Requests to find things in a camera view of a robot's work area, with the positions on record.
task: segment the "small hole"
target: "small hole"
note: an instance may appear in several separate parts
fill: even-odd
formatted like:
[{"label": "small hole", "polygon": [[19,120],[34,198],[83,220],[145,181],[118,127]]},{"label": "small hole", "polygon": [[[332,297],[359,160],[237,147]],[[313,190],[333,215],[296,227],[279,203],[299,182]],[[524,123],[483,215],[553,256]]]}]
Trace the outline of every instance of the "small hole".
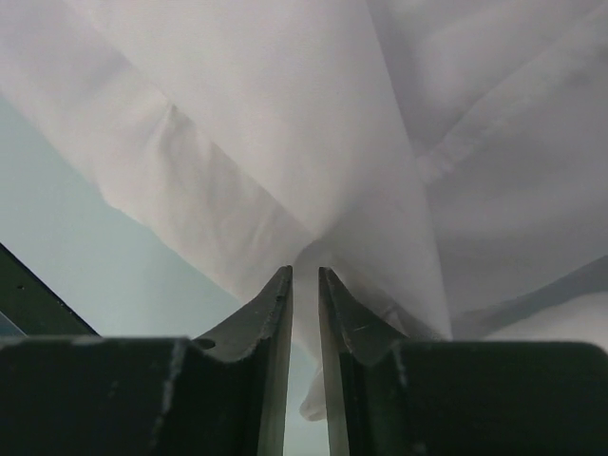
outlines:
[{"label": "small hole", "polygon": [[198,339],[197,343],[203,350],[211,350],[216,346],[216,342],[211,339]]}]

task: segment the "light blue background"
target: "light blue background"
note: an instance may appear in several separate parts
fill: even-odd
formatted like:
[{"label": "light blue background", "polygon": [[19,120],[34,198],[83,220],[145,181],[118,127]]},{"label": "light blue background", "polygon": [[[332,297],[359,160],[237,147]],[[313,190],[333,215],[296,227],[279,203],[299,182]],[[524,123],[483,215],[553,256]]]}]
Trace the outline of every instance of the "light blue background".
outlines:
[{"label": "light blue background", "polygon": [[[105,205],[1,99],[0,140],[0,242],[96,331],[196,336],[238,308],[149,230]],[[326,423],[297,413],[313,373],[293,348],[286,456],[329,454]]]}]

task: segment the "black metal part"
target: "black metal part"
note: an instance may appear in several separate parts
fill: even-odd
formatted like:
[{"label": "black metal part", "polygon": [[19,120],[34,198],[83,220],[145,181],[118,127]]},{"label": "black metal part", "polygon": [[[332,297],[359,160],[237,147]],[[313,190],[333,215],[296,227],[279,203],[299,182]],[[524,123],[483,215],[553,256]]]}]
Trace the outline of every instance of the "black metal part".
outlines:
[{"label": "black metal part", "polygon": [[608,454],[608,356],[408,340],[319,272],[332,456]]},{"label": "black metal part", "polygon": [[96,334],[0,244],[0,335]]},{"label": "black metal part", "polygon": [[292,269],[196,340],[0,338],[0,453],[276,456]]}]

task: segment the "pale blue wall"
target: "pale blue wall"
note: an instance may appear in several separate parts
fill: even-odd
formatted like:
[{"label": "pale blue wall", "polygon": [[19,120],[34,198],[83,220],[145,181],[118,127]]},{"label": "pale blue wall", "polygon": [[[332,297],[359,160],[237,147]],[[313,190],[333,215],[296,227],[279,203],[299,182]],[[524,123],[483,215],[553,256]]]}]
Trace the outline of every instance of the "pale blue wall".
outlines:
[{"label": "pale blue wall", "polygon": [[[150,231],[106,206],[2,100],[0,241],[104,335],[195,336],[238,307]],[[293,350],[286,456],[329,454],[325,423],[297,414],[313,370]]]}]

